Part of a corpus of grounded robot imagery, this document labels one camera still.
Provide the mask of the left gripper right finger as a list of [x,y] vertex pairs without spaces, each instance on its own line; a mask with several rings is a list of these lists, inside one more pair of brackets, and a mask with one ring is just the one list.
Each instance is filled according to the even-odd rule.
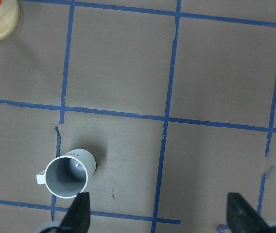
[[270,227],[240,193],[228,193],[226,222],[232,233],[269,233]]

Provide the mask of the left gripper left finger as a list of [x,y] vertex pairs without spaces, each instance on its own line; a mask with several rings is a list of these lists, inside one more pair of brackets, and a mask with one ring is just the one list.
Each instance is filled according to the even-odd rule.
[[60,233],[87,233],[90,227],[89,193],[79,193],[59,225]]

